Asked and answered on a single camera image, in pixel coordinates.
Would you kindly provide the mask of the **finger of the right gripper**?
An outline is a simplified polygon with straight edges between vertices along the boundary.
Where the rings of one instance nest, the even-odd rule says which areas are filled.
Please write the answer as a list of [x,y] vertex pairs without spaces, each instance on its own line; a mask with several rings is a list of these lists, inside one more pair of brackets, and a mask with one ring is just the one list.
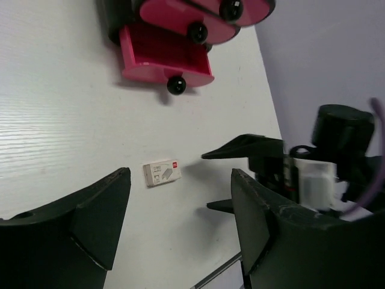
[[209,202],[206,204],[206,207],[210,210],[221,211],[224,213],[234,213],[233,203],[231,199]]

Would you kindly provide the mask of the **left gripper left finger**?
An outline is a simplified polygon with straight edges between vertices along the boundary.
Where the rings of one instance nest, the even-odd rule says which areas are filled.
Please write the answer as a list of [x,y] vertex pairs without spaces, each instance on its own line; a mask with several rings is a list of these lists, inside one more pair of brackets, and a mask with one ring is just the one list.
[[131,189],[119,168],[42,207],[1,220],[1,288],[103,288]]

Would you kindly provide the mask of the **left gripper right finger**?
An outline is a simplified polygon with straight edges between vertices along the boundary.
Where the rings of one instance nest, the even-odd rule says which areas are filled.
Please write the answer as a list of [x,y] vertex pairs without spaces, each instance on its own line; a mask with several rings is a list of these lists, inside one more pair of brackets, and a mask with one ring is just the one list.
[[240,169],[231,195],[253,288],[384,287],[384,211],[352,222],[326,216]]

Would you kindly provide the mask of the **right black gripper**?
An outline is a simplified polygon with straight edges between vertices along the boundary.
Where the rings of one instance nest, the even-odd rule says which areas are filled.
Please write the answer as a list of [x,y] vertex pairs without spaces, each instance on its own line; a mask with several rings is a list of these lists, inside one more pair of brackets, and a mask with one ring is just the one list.
[[248,158],[250,170],[263,186],[294,202],[299,202],[294,158],[334,163],[337,178],[348,183],[342,200],[376,210],[384,205],[384,155],[367,157],[365,153],[375,131],[375,118],[384,117],[379,105],[372,108],[374,113],[344,105],[320,106],[313,145],[292,147],[288,154],[281,139],[243,134],[201,158]]

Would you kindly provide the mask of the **white staples box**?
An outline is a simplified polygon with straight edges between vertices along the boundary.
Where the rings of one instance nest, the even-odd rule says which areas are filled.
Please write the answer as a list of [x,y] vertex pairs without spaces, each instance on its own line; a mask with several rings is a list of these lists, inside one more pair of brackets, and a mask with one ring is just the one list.
[[160,161],[143,166],[146,185],[156,187],[181,178],[181,170],[178,160]]

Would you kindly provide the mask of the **pink drawer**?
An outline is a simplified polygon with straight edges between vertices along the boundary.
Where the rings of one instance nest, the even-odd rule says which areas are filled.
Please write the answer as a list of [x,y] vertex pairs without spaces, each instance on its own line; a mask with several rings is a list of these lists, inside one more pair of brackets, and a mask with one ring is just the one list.
[[270,0],[197,0],[191,1],[210,11],[227,23],[240,27],[255,25],[266,19],[275,9],[276,1]]
[[129,80],[165,84],[173,95],[214,80],[206,47],[184,36],[134,22],[120,29],[119,40]]
[[188,1],[143,1],[138,13],[143,21],[198,44],[219,45],[234,38],[240,30]]

